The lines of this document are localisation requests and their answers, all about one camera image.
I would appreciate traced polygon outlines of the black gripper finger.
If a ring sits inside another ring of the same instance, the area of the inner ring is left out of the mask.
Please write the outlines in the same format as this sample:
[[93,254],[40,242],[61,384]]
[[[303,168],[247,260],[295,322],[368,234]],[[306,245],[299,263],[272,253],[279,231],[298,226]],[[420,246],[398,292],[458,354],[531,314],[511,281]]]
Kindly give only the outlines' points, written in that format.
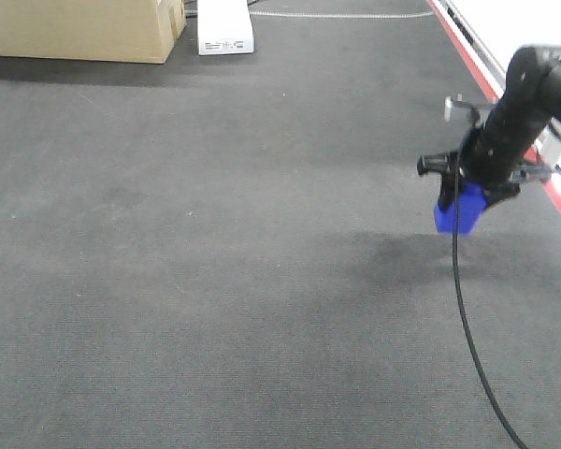
[[455,200],[463,192],[462,179],[459,173],[441,175],[441,184],[439,190],[438,207],[440,209],[449,209],[454,205]]
[[521,187],[516,182],[504,182],[491,188],[482,189],[485,199],[485,210],[489,210],[496,204],[512,199],[521,193]]

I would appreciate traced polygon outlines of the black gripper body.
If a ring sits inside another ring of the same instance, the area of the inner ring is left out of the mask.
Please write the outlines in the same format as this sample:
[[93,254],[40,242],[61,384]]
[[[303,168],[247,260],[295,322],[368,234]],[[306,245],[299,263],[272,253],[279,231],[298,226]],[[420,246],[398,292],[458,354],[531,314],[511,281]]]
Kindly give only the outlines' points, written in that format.
[[417,161],[420,176],[436,173],[451,190],[470,182],[486,190],[508,183],[547,181],[553,170],[539,162],[528,162],[524,155],[535,136],[517,132],[490,131],[486,126],[472,128],[460,147],[451,152],[422,155]]

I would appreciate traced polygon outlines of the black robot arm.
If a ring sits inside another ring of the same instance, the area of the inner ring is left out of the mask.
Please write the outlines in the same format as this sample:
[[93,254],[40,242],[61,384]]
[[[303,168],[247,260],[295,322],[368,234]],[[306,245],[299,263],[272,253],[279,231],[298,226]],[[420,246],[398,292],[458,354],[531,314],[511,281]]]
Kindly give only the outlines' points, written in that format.
[[470,127],[458,150],[419,158],[419,175],[441,176],[438,210],[449,210],[471,186],[487,207],[517,196],[516,171],[551,119],[561,123],[561,47],[524,46],[513,54],[504,94],[486,121]]

